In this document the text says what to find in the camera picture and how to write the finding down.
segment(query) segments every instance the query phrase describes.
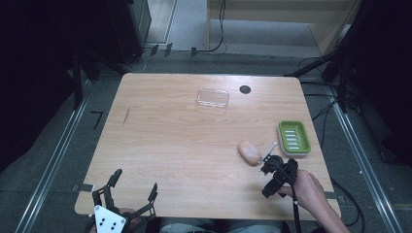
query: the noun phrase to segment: green soap dish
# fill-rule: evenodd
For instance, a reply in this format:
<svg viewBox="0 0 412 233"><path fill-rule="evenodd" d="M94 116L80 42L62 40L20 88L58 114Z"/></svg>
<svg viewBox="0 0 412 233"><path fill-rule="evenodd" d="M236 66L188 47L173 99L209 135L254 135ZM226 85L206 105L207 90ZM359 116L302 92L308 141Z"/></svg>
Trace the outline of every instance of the green soap dish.
<svg viewBox="0 0 412 233"><path fill-rule="evenodd" d="M285 155L305 156L310 151L308 135L302 122L281 121L278 133L281 149Z"/></svg>

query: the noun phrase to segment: person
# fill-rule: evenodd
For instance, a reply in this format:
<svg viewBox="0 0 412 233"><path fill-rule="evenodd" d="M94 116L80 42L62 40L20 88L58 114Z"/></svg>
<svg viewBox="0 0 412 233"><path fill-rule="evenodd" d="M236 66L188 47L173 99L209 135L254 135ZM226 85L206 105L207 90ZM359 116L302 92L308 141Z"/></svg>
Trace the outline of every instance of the person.
<svg viewBox="0 0 412 233"><path fill-rule="evenodd" d="M327 202L324 188L312 173L298 169L294 183L298 205L306 209L324 228L325 232L347 233L336 211ZM292 197L292 188L282 186L278 193ZM224 225L227 233L280 233L282 222L276 220L228 220ZM219 232L215 220L203 218L163 218L160 233Z"/></svg>

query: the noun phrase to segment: wooden table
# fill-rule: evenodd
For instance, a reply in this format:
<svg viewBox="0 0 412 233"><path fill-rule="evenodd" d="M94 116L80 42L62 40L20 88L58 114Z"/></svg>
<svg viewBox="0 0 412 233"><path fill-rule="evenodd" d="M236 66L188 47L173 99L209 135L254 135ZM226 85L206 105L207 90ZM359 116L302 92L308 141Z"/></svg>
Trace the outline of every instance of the wooden table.
<svg viewBox="0 0 412 233"><path fill-rule="evenodd" d="M247 85L251 93L239 87ZM200 88L229 92L227 108L197 104ZM301 120L312 150L299 168L315 174L325 191L333 191L324 157L295 78L126 74L104 126L85 183L105 185L119 168L112 188L117 207L138 209L148 203L154 183L158 216L293 219L292 200L265 198L271 180L251 167L237 151L242 141L267 152L278 141L280 120ZM274 150L280 154L280 148ZM336 200L329 200L340 214ZM90 214L89 192L81 192L78 214ZM301 219L313 219L300 208Z"/></svg>

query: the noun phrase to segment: black round object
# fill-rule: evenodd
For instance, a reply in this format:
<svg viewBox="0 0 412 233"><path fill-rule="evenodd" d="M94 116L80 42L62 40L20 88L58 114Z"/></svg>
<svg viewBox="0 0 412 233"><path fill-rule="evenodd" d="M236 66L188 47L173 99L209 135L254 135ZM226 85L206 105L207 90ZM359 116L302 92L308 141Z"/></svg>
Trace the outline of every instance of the black round object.
<svg viewBox="0 0 412 233"><path fill-rule="evenodd" d="M248 85L242 85L239 88L240 92L244 93L244 94L249 94L251 93L251 88Z"/></svg>

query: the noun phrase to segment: clear plastic container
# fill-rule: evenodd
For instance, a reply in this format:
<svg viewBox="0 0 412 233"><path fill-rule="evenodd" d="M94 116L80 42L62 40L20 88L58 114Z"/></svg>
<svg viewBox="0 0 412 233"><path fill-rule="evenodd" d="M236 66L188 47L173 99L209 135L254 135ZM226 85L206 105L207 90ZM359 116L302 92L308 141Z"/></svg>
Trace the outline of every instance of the clear plastic container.
<svg viewBox="0 0 412 233"><path fill-rule="evenodd" d="M212 88L200 88L197 104L214 110L226 110L229 103L229 92Z"/></svg>

